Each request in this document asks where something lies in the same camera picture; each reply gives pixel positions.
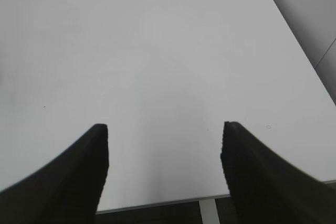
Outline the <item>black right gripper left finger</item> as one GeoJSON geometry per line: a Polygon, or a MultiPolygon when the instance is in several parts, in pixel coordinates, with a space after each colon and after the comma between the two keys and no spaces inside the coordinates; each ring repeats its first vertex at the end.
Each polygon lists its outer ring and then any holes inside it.
{"type": "Polygon", "coordinates": [[[47,165],[1,191],[1,223],[94,223],[108,169],[108,127],[95,124],[47,165]]]}

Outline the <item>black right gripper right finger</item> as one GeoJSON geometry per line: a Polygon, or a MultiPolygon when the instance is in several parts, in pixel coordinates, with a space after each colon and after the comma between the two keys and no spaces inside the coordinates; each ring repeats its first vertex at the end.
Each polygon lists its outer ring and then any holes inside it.
{"type": "Polygon", "coordinates": [[[335,190],[240,123],[224,123],[220,156],[238,223],[335,223],[335,190]]]}

